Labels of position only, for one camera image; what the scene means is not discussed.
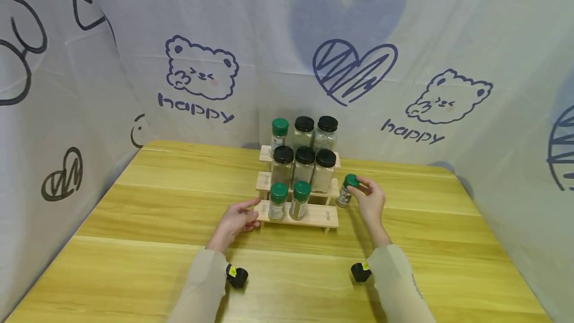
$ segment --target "person's left hand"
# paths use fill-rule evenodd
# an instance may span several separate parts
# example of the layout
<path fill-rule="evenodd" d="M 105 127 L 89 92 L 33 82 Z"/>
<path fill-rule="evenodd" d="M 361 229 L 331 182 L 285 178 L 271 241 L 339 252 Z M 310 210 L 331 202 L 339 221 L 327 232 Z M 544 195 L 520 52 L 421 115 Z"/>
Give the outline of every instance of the person's left hand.
<path fill-rule="evenodd" d="M 205 248 L 225 254 L 239 232 L 253 231 L 253 228 L 259 227 L 260 223 L 256 221 L 259 213 L 249 210 L 259 202 L 260 198 L 254 198 L 228 206 Z"/>

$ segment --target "white fabric backdrop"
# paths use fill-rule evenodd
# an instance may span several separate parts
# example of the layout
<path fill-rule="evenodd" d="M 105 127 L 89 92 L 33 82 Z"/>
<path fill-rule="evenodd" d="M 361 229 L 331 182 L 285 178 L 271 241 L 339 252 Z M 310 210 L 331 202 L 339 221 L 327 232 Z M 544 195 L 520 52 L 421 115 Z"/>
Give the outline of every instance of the white fabric backdrop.
<path fill-rule="evenodd" d="M 0 317 L 141 145 L 329 114 L 344 157 L 455 172 L 568 322 L 573 3 L 0 0 Z"/>

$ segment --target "hand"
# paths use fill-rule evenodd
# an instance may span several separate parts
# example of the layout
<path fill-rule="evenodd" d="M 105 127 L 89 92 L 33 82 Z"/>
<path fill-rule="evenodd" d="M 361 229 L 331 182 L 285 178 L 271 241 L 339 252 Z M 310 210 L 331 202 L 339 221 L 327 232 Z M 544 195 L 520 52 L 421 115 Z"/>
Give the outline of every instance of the hand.
<path fill-rule="evenodd" d="M 359 203 L 359 212 L 367 229 L 369 229 L 373 245 L 381 247 L 382 245 L 392 244 L 381 220 L 386 201 L 385 193 L 375 181 L 361 176 L 356 178 L 362 185 L 358 187 L 348 186 L 347 190 L 355 196 Z"/>
<path fill-rule="evenodd" d="M 253 231 L 253 228 L 259 227 L 260 223 L 256 221 L 259 213 L 249 210 L 259 202 L 260 198 L 254 198 L 228 206 L 205 248 L 225 254 L 239 232 Z"/>

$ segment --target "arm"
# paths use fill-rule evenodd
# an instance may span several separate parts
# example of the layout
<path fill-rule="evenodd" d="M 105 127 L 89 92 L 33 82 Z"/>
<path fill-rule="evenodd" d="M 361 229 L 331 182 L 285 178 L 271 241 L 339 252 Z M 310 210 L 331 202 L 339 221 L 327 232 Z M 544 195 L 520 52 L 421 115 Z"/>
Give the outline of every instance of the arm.
<path fill-rule="evenodd" d="M 430 310 L 417 288 L 407 256 L 393 244 L 381 222 L 385 194 L 374 181 L 357 177 L 364 186 L 348 190 L 359 202 L 375 250 L 367 259 L 375 288 L 389 323 L 434 323 Z"/>
<path fill-rule="evenodd" d="M 225 296 L 225 253 L 240 232 L 259 226 L 258 213 L 249 210 L 259 198 L 227 207 L 205 250 L 197 252 L 185 286 L 167 323 L 212 323 Z"/>

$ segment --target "beige sleeve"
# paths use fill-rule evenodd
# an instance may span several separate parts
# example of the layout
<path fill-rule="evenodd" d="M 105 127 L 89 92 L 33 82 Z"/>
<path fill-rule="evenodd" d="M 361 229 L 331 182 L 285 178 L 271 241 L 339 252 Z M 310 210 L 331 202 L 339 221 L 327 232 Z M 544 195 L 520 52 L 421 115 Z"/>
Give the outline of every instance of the beige sleeve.
<path fill-rule="evenodd" d="M 367 259 L 388 323 L 434 323 L 400 247 L 379 247 Z"/>
<path fill-rule="evenodd" d="M 197 252 L 167 323 L 213 323 L 225 296 L 227 260 L 221 252 Z"/>

